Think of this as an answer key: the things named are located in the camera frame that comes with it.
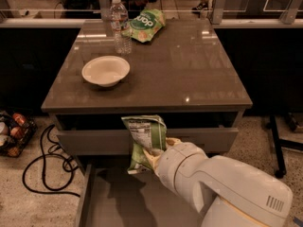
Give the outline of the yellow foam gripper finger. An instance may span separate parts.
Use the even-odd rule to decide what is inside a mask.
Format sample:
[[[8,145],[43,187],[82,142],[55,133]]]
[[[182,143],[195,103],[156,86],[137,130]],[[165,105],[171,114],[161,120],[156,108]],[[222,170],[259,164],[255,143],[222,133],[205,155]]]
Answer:
[[[164,151],[162,149],[158,149],[158,148],[152,148],[152,149],[143,148],[143,152],[144,152],[149,164],[151,165],[151,168],[153,170],[156,170],[159,165],[160,157],[162,156]]]
[[[166,149],[172,148],[175,145],[181,144],[182,141],[178,138],[174,138],[174,137],[167,137],[166,138]]]

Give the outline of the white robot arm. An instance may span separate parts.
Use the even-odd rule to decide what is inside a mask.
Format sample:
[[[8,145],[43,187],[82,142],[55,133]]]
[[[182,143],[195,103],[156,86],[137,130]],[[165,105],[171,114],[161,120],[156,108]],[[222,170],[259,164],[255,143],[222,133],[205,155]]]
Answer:
[[[162,185],[201,215],[201,227],[283,227],[289,215],[291,188],[253,166],[190,142],[143,152]]]

